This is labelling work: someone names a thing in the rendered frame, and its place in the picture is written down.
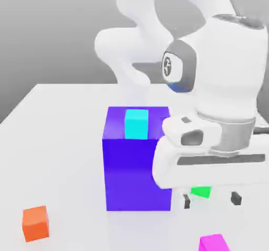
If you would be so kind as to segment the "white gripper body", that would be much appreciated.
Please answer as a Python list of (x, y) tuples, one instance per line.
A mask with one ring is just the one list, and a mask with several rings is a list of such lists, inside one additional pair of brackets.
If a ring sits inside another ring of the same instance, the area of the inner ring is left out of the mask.
[(232, 158), (183, 156), (162, 137), (155, 150), (152, 176), (162, 189), (269, 183), (269, 134), (253, 135), (249, 148)]

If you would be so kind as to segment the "small green cube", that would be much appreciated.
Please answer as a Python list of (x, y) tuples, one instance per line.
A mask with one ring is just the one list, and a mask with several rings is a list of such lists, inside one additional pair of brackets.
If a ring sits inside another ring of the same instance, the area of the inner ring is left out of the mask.
[(211, 186), (192, 187), (191, 194), (203, 198), (210, 198)]

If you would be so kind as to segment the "small magenta cube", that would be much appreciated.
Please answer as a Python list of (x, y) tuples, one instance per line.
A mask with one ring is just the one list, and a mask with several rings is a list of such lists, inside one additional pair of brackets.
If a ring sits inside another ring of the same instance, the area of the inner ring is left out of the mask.
[(230, 251), (230, 249), (222, 234), (214, 234), (200, 238), (199, 251)]

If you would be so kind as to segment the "small orange cube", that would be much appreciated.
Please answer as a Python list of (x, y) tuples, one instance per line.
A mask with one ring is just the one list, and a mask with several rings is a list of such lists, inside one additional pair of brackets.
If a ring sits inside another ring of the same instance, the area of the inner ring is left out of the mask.
[(49, 219), (46, 206), (24, 209), (22, 229), (26, 242), (49, 237)]

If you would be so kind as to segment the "small cyan cube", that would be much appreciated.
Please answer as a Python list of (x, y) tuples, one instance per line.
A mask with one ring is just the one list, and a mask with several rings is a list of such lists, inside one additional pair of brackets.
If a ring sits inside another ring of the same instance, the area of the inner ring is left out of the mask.
[(149, 111), (147, 109), (127, 109), (124, 124), (125, 139), (147, 139)]

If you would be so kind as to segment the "large blue box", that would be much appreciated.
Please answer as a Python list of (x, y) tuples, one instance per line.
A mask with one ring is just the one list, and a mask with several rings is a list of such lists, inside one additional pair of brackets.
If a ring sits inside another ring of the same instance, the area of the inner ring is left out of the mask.
[(167, 107), (146, 107), (149, 112), (148, 138), (125, 139), (127, 107), (107, 110), (102, 151), (106, 208), (108, 211), (169, 211), (171, 189), (160, 189), (152, 177), (154, 151), (164, 135), (162, 122)]

